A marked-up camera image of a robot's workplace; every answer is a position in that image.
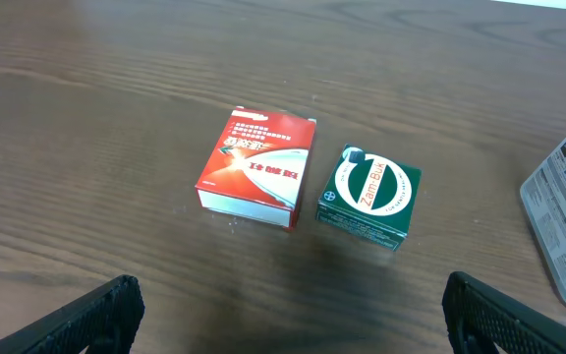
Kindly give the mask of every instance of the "wooden surface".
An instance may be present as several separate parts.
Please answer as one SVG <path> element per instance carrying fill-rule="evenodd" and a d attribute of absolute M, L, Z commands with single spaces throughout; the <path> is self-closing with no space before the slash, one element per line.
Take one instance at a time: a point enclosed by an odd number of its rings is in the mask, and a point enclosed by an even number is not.
<path fill-rule="evenodd" d="M 201 209 L 234 105 L 318 121 L 293 233 Z M 464 270 L 566 325 L 521 183 L 566 131 L 566 11 L 0 0 L 0 338 L 122 273 L 136 353 L 447 353 Z M 420 167 L 396 255 L 313 220 L 345 143 Z"/>

